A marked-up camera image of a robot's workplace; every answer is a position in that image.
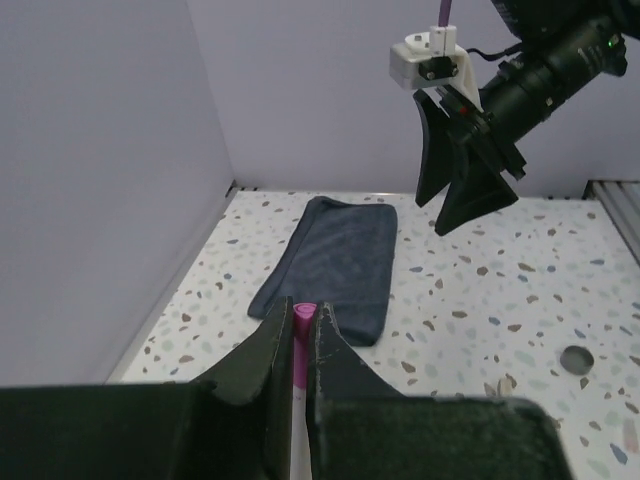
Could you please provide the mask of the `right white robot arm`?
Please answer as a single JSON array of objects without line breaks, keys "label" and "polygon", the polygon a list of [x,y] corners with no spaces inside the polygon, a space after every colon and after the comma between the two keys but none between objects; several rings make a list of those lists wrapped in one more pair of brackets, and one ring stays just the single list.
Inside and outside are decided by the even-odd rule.
[{"label": "right white robot arm", "polygon": [[496,54],[496,76],[479,103],[440,86],[440,101],[418,89],[413,99],[423,148],[415,202],[446,194],[435,222],[444,236],[518,199],[502,174],[521,179],[517,142],[601,73],[626,73],[627,37],[639,36],[636,1],[497,1],[518,44]]}]

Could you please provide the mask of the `pink capped marker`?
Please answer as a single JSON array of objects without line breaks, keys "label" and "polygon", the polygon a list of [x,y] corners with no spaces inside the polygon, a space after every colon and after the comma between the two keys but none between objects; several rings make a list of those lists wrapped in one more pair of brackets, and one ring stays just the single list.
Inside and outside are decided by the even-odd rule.
[{"label": "pink capped marker", "polygon": [[309,333],[316,311],[313,303],[295,304],[293,396],[291,417],[290,478],[312,478],[308,430],[306,425],[306,388]]}]

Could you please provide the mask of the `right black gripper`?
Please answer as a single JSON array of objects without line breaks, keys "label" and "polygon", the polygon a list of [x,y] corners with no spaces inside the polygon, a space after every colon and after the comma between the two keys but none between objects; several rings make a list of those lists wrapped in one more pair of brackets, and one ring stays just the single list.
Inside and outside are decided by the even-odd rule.
[{"label": "right black gripper", "polygon": [[[514,204],[518,196],[500,173],[520,180],[526,161],[491,113],[456,89],[440,89],[439,95],[440,105],[426,92],[413,94],[423,134],[415,201],[424,206],[449,185],[435,224],[435,232],[445,236]],[[455,150],[457,145],[473,148],[476,154]]]}]

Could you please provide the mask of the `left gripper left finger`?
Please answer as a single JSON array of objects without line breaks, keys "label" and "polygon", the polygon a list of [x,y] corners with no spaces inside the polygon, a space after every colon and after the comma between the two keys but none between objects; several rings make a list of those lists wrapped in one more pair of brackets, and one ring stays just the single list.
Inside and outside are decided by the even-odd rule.
[{"label": "left gripper left finger", "polygon": [[5,388],[5,479],[286,479],[293,305],[180,383]]}]

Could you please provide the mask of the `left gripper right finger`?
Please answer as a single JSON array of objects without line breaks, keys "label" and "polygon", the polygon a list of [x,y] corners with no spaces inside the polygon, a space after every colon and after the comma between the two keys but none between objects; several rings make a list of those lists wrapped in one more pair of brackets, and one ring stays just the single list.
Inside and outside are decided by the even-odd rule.
[{"label": "left gripper right finger", "polygon": [[315,479],[569,479],[549,415],[519,397],[406,396],[368,366],[319,305],[306,424]]}]

